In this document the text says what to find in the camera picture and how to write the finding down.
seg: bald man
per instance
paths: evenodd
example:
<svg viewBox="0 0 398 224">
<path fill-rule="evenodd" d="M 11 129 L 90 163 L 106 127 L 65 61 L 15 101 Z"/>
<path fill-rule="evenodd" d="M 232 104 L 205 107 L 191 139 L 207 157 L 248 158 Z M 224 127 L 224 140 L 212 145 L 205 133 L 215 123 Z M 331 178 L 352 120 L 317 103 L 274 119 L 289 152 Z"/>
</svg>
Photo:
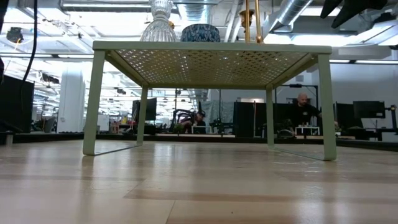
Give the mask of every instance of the bald man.
<svg viewBox="0 0 398 224">
<path fill-rule="evenodd" d="M 297 103 L 292 105 L 290 109 L 290 120 L 293 128 L 299 125 L 307 125 L 313 116 L 321 118 L 321 112 L 314 106 L 308 104 L 308 96 L 305 93 L 300 93 L 297 97 Z"/>
</svg>

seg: gold pole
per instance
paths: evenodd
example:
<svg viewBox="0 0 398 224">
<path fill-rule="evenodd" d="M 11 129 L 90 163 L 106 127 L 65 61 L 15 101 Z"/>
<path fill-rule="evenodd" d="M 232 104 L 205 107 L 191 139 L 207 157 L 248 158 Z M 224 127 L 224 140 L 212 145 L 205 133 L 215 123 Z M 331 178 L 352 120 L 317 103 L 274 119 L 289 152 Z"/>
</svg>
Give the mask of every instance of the gold pole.
<svg viewBox="0 0 398 224">
<path fill-rule="evenodd" d="M 245 39 L 246 39 L 246 43 L 250 43 L 250 23 L 249 23 L 249 20 L 250 20 L 250 15 L 249 15 L 249 0 L 246 0 L 246 36 L 245 36 Z"/>
<path fill-rule="evenodd" d="M 254 7 L 255 7 L 255 10 L 256 10 L 256 26 L 257 26 L 256 41 L 257 41 L 258 44 L 262 44 L 259 0 L 254 0 Z"/>
</svg>

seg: blue patterned bowl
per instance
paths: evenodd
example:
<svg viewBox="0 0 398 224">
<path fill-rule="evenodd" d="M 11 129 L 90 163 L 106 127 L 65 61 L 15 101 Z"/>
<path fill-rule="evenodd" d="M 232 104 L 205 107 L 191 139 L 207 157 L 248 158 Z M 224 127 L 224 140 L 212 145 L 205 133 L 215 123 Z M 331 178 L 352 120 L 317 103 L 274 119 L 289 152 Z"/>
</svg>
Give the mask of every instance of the blue patterned bowl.
<svg viewBox="0 0 398 224">
<path fill-rule="evenodd" d="M 181 42 L 220 42 L 220 33 L 212 25 L 194 24 L 182 31 Z"/>
</svg>

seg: light green metal table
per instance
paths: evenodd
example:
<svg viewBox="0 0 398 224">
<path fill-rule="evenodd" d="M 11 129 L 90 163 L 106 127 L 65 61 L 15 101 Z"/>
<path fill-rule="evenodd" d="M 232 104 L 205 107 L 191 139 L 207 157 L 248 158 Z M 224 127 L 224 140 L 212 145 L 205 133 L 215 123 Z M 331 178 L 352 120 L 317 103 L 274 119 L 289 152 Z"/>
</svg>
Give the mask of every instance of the light green metal table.
<svg viewBox="0 0 398 224">
<path fill-rule="evenodd" d="M 94 41 L 84 155 L 96 152 L 95 137 L 104 61 L 142 87 L 137 142 L 144 141 L 147 92 L 150 88 L 265 90 L 267 120 L 273 120 L 272 90 L 318 63 L 323 116 L 324 161 L 336 159 L 331 96 L 331 47 L 206 42 Z M 267 141 L 274 147 L 274 125 L 268 122 Z"/>
</svg>

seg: wooden floor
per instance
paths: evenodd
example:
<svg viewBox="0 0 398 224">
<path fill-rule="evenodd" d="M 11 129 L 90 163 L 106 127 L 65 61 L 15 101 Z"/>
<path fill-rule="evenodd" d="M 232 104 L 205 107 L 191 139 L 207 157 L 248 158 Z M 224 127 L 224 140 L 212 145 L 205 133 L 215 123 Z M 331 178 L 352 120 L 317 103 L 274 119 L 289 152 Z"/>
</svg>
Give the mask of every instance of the wooden floor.
<svg viewBox="0 0 398 224">
<path fill-rule="evenodd" d="M 98 157 L 81 148 L 0 147 L 0 223 L 398 223 L 396 152 L 341 147 L 337 162 L 321 162 L 260 144 L 147 142 Z"/>
</svg>

